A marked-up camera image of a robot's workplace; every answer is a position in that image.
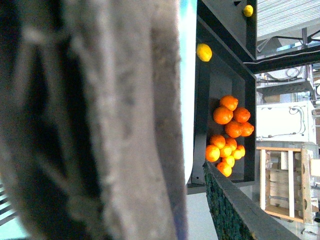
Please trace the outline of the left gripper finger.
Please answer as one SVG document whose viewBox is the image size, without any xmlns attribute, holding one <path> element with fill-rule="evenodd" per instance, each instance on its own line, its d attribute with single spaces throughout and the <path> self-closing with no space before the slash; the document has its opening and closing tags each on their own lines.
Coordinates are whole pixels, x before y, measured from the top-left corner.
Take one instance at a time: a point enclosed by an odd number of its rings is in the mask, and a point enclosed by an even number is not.
<svg viewBox="0 0 320 240">
<path fill-rule="evenodd" d="M 297 240 L 209 161 L 203 164 L 206 199 L 219 240 Z"/>
</svg>

